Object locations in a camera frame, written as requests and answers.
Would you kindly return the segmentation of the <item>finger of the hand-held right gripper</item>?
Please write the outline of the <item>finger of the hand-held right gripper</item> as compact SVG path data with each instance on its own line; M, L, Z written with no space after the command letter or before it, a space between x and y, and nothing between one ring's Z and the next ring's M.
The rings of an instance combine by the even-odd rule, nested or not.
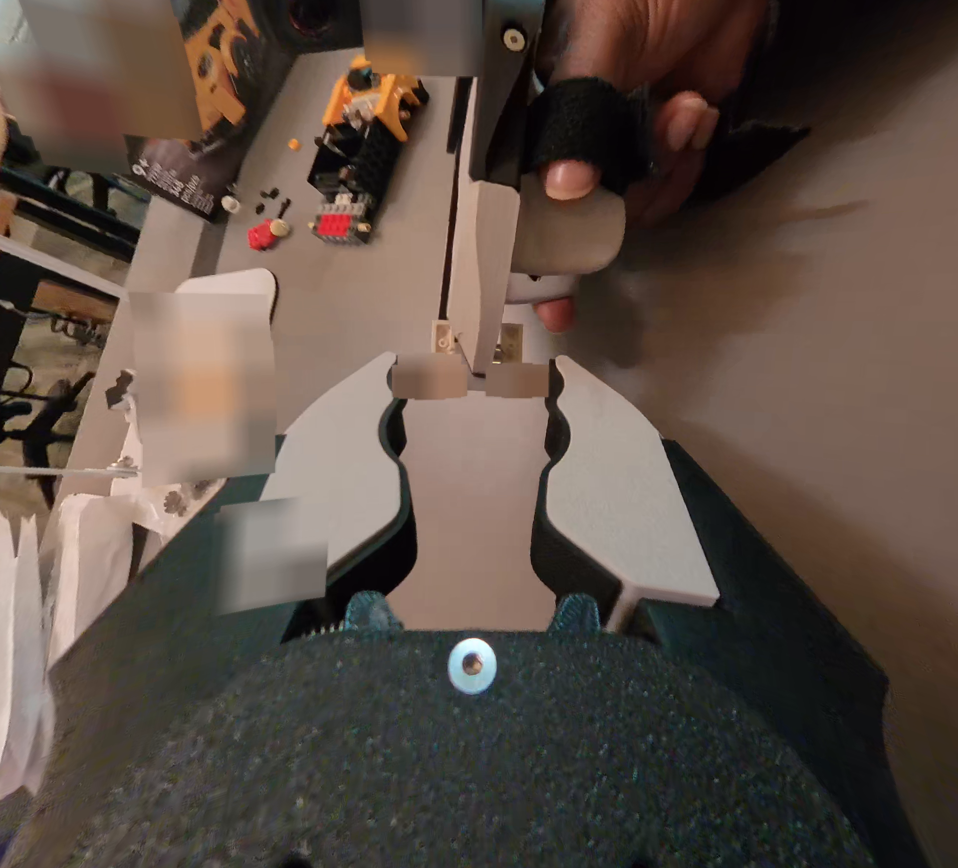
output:
M499 341L520 195L470 175L477 93L473 81L459 156L448 319L471 372L485 376Z

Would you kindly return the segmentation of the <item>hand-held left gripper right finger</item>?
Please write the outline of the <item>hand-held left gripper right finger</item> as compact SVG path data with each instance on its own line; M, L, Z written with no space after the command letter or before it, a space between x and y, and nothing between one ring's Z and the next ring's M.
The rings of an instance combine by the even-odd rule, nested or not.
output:
M653 424L567 356L550 363L545 404L534 573L557 601L591 597L609 631L645 601L711 609L719 588Z

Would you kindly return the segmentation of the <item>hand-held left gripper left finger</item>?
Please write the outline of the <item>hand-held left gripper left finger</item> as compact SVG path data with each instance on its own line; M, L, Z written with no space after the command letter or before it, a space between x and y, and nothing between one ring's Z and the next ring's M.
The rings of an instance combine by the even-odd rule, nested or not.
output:
M416 557L411 491L400 455L403 403L385 352L334 385L285 433L260 501L291 500L308 531L327 549L328 580L345 580L393 547L402 580Z

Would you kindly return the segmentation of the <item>small black white lego assembly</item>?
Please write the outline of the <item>small black white lego assembly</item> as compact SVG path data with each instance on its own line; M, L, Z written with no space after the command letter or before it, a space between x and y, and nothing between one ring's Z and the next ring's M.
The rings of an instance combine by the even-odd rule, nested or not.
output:
M448 321L434 320L432 323L433 353L452 355L457 352L457 340ZM492 363L519 363L523 359L523 326L520 323L503 322Z

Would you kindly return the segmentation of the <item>lego instruction booklet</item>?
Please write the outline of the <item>lego instruction booklet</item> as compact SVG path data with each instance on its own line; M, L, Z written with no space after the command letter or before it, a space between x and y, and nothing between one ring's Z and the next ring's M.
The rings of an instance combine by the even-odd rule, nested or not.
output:
M60 552L51 594L41 597L36 521L14 539L1 523L1 797L38 790L50 751L54 663L124 590L136 501L72 494L54 525Z

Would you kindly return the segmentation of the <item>partly built lego car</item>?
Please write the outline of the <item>partly built lego car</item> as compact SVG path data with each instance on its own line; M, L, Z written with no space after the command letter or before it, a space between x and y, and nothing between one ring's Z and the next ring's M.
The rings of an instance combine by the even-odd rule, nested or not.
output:
M321 200L310 224L320 240L369 242L409 128L429 102L422 80L380 73L364 54L332 88L307 182Z

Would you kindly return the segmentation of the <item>lego car box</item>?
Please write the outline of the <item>lego car box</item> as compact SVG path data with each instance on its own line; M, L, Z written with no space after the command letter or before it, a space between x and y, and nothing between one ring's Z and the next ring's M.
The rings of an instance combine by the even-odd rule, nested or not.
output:
M359 48L359 0L171 0L196 88L201 134L142 137L131 174L153 195L216 220L294 60Z

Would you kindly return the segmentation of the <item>person's right hand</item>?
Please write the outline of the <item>person's right hand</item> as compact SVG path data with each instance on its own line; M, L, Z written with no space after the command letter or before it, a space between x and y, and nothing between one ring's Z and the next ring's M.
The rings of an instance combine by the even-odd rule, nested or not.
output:
M545 84L597 78L653 96L656 174L627 195L628 222L653 226L695 188L720 107L738 89L771 0L559 0L543 30Z

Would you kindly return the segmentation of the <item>white oval tray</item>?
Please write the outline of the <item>white oval tray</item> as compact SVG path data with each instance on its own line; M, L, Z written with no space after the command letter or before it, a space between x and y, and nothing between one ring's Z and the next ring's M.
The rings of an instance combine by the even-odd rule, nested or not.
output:
M200 276L180 284L170 309L185 325L271 328L279 286L263 267Z

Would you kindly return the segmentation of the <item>black chair base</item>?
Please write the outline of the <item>black chair base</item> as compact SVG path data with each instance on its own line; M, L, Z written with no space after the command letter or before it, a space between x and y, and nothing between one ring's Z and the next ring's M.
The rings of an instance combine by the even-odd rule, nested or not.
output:
M1 406L1 442L14 441L20 444L23 465L27 467L26 478L35 481L42 490L51 490L55 473L39 472L51 468L49 447L54 443L72 443L75 436L55 431L56 424L66 414L77 408L82 390L94 379L93 371L86 372L76 382L61 379L54 383L40 408L30 422L21 430L9 430L8 421L30 413L27 401L17 400Z

